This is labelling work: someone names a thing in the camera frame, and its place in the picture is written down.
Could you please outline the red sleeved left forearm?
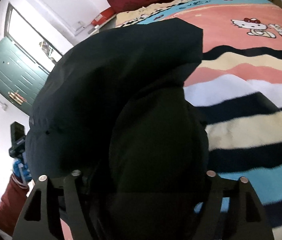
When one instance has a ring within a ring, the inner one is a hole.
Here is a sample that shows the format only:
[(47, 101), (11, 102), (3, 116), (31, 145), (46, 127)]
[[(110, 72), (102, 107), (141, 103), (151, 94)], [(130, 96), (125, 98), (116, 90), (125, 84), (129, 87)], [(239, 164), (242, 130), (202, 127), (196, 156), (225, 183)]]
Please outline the red sleeved left forearm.
[(0, 202), (0, 230), (12, 237), (14, 229), (27, 200), (29, 186), (21, 182), (14, 173), (10, 176), (9, 183)]

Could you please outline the blue gloved left hand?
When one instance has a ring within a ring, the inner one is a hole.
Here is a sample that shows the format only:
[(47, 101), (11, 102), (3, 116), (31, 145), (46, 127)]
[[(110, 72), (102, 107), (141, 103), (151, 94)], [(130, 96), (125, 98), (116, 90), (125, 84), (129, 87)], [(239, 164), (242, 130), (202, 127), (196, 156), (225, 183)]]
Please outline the blue gloved left hand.
[(28, 184), (32, 181), (32, 176), (29, 171), (25, 152), (22, 154), (22, 157), (14, 159), (12, 171), (20, 183)]

